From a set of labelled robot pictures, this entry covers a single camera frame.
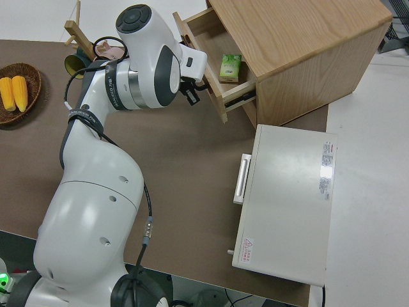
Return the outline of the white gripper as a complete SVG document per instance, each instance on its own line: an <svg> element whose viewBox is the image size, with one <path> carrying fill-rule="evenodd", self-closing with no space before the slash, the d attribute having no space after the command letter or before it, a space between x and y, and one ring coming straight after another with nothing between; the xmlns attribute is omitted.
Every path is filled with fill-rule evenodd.
<svg viewBox="0 0 409 307"><path fill-rule="evenodd" d="M203 51L190 48L181 44L181 62L180 72L182 77L194 80L201 80L205 74L207 64L207 54ZM208 88L205 82L191 82L183 85L183 95L186 96L190 105L199 102L199 96L196 91L204 91Z"/></svg>

